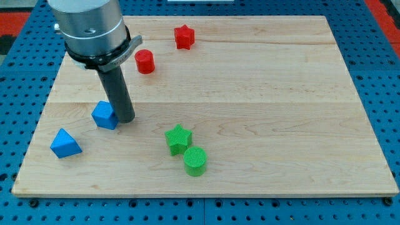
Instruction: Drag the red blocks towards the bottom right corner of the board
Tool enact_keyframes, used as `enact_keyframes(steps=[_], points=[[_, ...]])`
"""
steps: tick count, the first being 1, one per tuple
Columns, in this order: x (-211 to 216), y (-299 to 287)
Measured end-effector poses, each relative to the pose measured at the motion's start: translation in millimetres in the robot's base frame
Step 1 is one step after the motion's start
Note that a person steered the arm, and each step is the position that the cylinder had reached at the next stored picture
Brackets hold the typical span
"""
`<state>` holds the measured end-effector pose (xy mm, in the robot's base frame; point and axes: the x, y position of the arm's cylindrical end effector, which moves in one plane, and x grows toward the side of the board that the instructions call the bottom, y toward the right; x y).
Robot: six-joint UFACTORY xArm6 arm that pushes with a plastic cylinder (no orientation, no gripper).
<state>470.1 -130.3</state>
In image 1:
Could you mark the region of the black clamp ring with bracket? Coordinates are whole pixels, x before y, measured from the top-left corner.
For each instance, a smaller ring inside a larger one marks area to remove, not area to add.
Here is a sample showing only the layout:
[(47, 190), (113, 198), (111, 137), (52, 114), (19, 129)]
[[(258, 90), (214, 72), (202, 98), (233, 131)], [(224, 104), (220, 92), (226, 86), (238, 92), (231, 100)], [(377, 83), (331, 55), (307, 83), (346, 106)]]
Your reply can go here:
[(82, 55), (73, 51), (67, 42), (64, 43), (67, 53), (75, 61), (75, 64), (81, 69), (100, 70), (101, 72), (108, 72), (126, 61), (133, 51), (143, 43), (141, 35), (131, 37), (129, 29), (125, 26), (126, 38), (117, 48), (106, 54), (100, 55)]

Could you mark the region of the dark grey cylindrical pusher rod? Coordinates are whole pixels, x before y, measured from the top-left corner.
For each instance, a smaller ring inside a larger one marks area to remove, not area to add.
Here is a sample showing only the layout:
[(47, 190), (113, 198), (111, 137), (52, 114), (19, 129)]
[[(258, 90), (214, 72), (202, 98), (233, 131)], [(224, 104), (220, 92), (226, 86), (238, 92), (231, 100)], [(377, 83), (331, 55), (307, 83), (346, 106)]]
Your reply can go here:
[(97, 70), (97, 73), (119, 122), (133, 121), (135, 112), (121, 67), (115, 67), (107, 72)]

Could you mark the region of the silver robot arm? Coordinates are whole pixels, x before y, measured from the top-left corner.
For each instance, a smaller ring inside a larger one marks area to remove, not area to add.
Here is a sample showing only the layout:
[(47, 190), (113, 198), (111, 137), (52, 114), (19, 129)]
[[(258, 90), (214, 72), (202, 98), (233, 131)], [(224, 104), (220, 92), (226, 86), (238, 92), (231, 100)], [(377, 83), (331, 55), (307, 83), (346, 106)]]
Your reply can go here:
[(121, 64), (143, 43), (131, 37), (118, 0), (48, 0), (55, 30), (64, 38), (69, 56), (84, 69), (95, 70), (121, 123), (135, 112)]

